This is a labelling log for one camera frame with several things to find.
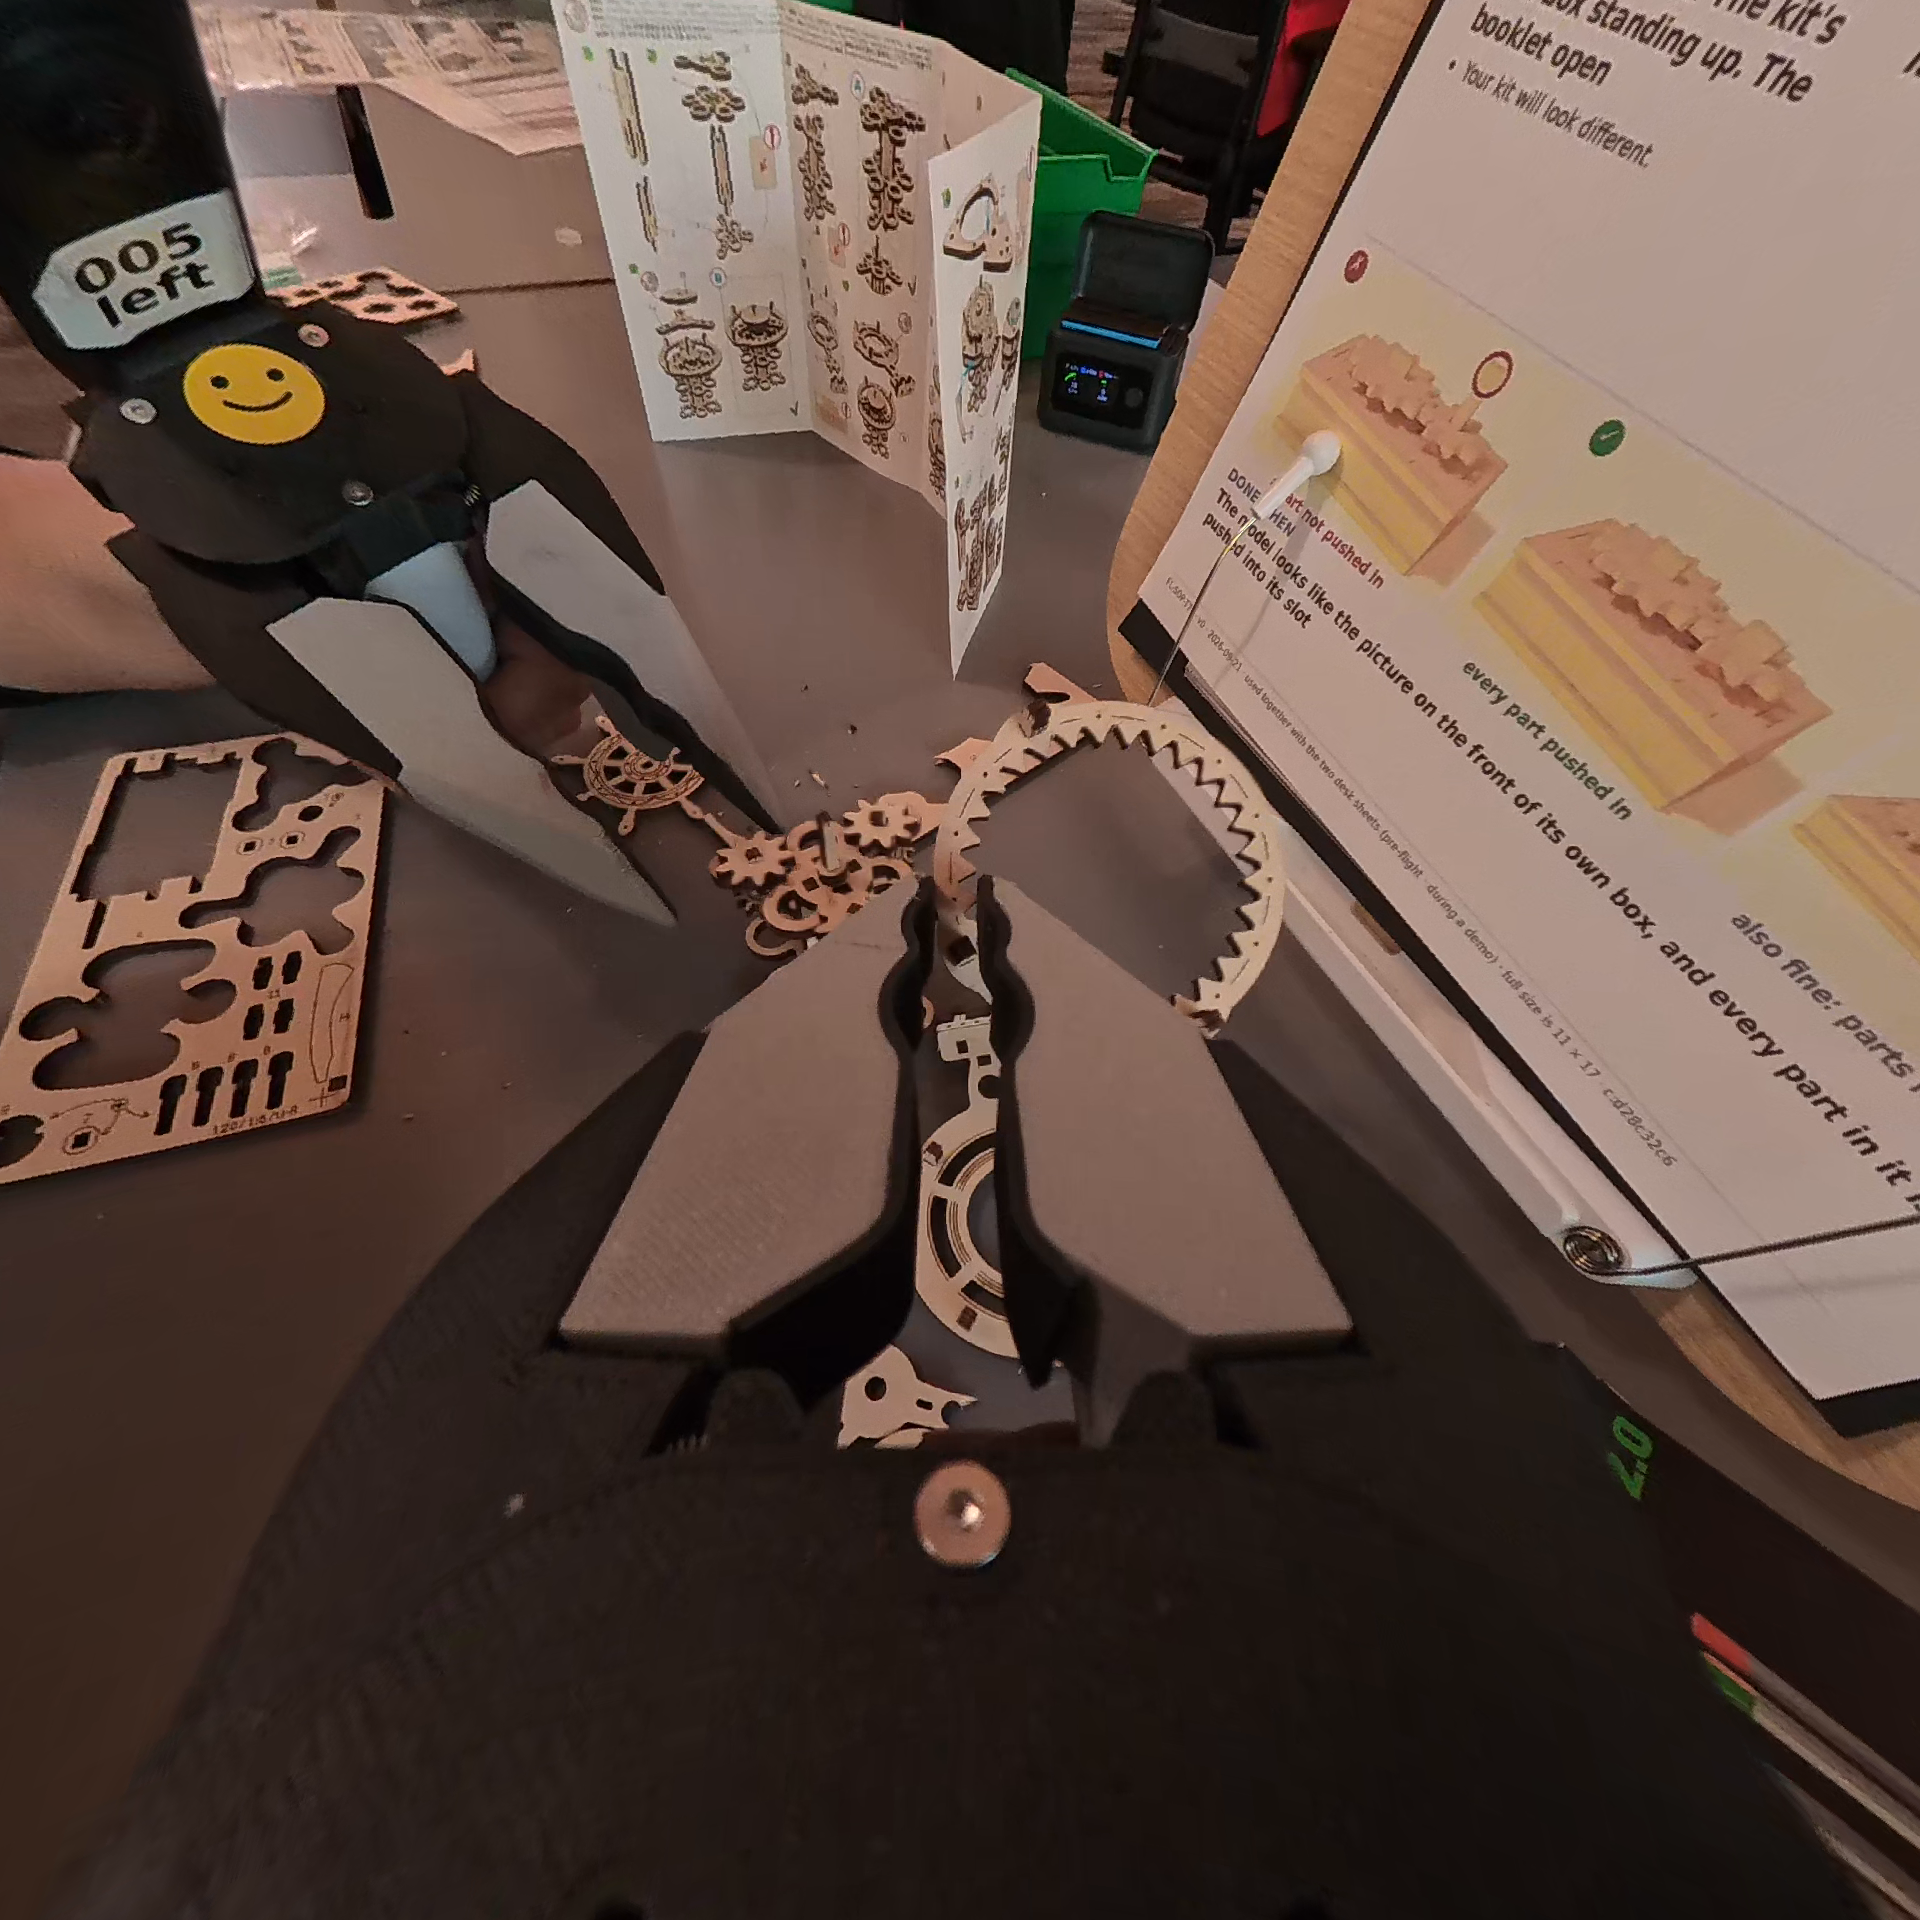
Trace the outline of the black product box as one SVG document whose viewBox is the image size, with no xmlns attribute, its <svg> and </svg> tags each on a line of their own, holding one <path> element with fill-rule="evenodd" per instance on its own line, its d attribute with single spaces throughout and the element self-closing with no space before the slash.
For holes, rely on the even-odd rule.
<svg viewBox="0 0 1920 1920">
<path fill-rule="evenodd" d="M 1918 1608 L 1556 1349 L 1716 1687 L 1876 1917 L 1918 1917 Z"/>
</svg>

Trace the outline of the wooden gear shaft assembly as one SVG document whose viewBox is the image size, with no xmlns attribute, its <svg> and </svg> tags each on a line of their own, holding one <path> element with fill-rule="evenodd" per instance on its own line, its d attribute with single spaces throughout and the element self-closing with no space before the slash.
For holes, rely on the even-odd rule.
<svg viewBox="0 0 1920 1920">
<path fill-rule="evenodd" d="M 780 835 L 735 831 L 701 812 L 719 835 L 710 872 L 744 895 L 747 950 L 780 964 L 831 936 L 871 895 L 907 877 L 940 812 L 940 802 L 915 789 L 858 798 L 845 812 L 818 812 Z"/>
</svg>

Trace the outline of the punched wooden part sheet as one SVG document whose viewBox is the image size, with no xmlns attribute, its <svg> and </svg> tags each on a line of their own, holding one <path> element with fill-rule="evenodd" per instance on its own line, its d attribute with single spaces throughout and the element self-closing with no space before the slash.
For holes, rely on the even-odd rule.
<svg viewBox="0 0 1920 1920">
<path fill-rule="evenodd" d="M 116 829 L 172 779 L 220 802 L 186 867 L 112 877 Z M 112 757 L 4 1022 L 4 1182 L 342 1105 L 381 812 L 286 730 Z"/>
</svg>

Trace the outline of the folded instruction booklet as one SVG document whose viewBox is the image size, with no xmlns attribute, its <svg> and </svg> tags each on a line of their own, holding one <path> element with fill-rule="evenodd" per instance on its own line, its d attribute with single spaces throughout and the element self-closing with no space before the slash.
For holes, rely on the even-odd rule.
<svg viewBox="0 0 1920 1920">
<path fill-rule="evenodd" d="M 553 4 L 657 440 L 815 431 L 1001 583 L 1043 99 L 815 4 Z"/>
</svg>

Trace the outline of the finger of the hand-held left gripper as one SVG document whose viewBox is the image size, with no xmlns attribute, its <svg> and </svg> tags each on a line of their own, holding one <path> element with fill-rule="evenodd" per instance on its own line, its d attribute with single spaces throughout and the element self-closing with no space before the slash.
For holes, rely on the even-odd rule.
<svg viewBox="0 0 1920 1920">
<path fill-rule="evenodd" d="M 420 802 L 594 902 L 672 921 L 605 829 L 494 730 L 475 683 L 415 611 L 318 596 L 269 632 L 399 757 L 399 783 Z"/>
<path fill-rule="evenodd" d="M 762 829 L 777 789 L 676 604 L 544 482 L 494 498 L 488 562 L 515 619 L 605 683 Z"/>
</svg>

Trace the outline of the wooden ship wheel part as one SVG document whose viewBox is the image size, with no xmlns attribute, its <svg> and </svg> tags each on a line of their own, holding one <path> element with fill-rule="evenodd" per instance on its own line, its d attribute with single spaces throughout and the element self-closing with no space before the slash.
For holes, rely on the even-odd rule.
<svg viewBox="0 0 1920 1920">
<path fill-rule="evenodd" d="M 580 754 L 557 749 L 549 754 L 549 763 L 583 770 L 585 795 L 608 802 L 617 812 L 620 835 L 635 831 L 642 812 L 680 805 L 719 839 L 738 839 L 738 831 L 698 798 L 698 789 L 710 779 L 684 754 L 646 754 L 605 711 L 594 715 L 592 739 L 583 733 L 575 745 L 583 746 Z"/>
</svg>

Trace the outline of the printed instruction sheet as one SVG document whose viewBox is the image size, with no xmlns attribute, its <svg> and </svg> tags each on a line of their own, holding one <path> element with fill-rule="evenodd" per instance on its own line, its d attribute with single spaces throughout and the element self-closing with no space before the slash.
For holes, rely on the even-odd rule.
<svg viewBox="0 0 1920 1920">
<path fill-rule="evenodd" d="M 1918 1214 L 1918 4 L 1444 4 L 1140 591 L 1677 1257 Z M 1918 1226 L 1710 1268 L 1847 1434 Z"/>
</svg>

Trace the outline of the black office chair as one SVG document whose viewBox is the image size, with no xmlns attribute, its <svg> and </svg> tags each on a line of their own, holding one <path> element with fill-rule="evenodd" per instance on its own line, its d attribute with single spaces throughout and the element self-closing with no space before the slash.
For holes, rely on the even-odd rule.
<svg viewBox="0 0 1920 1920">
<path fill-rule="evenodd" d="M 1158 145 L 1154 172 L 1205 199 L 1216 251 L 1258 204 L 1308 106 L 1346 4 L 1137 4 L 1113 124 Z"/>
</svg>

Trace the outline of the green storage bin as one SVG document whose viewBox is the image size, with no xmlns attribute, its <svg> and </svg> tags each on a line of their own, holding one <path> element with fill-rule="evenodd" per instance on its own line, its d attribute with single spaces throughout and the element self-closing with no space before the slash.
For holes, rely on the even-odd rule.
<svg viewBox="0 0 1920 1920">
<path fill-rule="evenodd" d="M 1154 157 L 1151 142 L 1075 105 L 1040 78 L 1008 67 L 1043 99 L 1040 179 L 1033 203 L 1030 286 L 1024 310 L 1024 359 L 1047 352 L 1053 324 L 1075 289 L 1079 235 L 1092 212 L 1140 212 Z"/>
</svg>

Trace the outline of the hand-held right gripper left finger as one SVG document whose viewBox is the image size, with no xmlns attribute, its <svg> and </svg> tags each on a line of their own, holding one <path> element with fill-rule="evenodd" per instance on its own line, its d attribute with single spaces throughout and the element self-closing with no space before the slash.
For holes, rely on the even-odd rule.
<svg viewBox="0 0 1920 1920">
<path fill-rule="evenodd" d="M 705 1028 L 563 1314 L 571 1349 L 857 1372 L 896 1341 L 932 931 L 932 882 L 896 882 Z"/>
</svg>

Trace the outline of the black device with display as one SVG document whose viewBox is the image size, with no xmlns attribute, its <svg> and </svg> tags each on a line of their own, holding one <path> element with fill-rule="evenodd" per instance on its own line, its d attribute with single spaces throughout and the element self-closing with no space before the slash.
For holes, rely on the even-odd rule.
<svg viewBox="0 0 1920 1920">
<path fill-rule="evenodd" d="M 1092 212 L 1073 301 L 1047 339 L 1040 420 L 1066 436 L 1158 449 L 1210 284 L 1210 232 Z"/>
</svg>

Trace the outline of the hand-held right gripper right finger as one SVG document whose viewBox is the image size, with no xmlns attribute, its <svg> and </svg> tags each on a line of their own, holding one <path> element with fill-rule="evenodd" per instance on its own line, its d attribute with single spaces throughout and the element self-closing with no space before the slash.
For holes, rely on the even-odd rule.
<svg viewBox="0 0 1920 1920">
<path fill-rule="evenodd" d="M 1012 882 L 978 896 L 1004 1310 L 1033 1385 L 1343 1345 L 1329 1272 L 1188 1015 Z"/>
</svg>

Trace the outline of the wooden sheet remnant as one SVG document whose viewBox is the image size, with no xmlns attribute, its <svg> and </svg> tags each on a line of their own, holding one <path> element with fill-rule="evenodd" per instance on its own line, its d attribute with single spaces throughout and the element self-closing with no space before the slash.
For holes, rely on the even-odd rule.
<svg viewBox="0 0 1920 1920">
<path fill-rule="evenodd" d="M 287 310 L 329 304 L 346 315 L 389 327 L 422 327 L 460 314 L 453 296 L 444 296 L 392 266 L 360 266 L 350 274 L 302 279 L 275 289 L 275 301 Z"/>
</svg>

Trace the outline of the printed paper leaflet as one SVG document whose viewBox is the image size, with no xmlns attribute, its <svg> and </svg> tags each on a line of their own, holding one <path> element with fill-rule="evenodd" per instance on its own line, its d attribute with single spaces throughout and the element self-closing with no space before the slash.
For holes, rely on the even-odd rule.
<svg viewBox="0 0 1920 1920">
<path fill-rule="evenodd" d="M 545 18 L 192 4 L 192 22 L 223 95 L 380 86 L 514 157 L 583 142 Z"/>
</svg>

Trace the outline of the white sheet holder bar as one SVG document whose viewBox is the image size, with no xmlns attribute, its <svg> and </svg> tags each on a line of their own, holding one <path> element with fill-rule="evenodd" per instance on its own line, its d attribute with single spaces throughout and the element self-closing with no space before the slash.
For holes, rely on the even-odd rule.
<svg viewBox="0 0 1920 1920">
<path fill-rule="evenodd" d="M 1452 902 L 1451 890 L 1429 895 L 1429 856 L 1405 825 L 1369 798 L 1333 754 L 1301 745 L 1289 722 L 1281 722 L 1277 739 L 1250 739 L 1188 661 L 1173 669 L 1173 684 L 1178 708 L 1241 757 L 1283 815 L 1294 936 L 1527 1222 L 1562 1259 L 1562 1235 L 1571 1224 L 1605 1226 L 1622 1241 L 1629 1264 L 1672 1259 L 1677 1247 L 1639 1200 L 1565 1128 L 1562 1109 L 1537 1099 L 1536 1083 L 1510 1068 L 1497 1048 L 1498 1032 L 1478 1028 L 1480 1005 L 1461 993 L 1444 958 L 1498 956 L 1493 933 L 1480 918 L 1467 918 L 1471 941 L 1433 953 L 1424 941 L 1429 925 L 1405 918 L 1396 884 L 1410 882 L 1415 903 Z"/>
</svg>

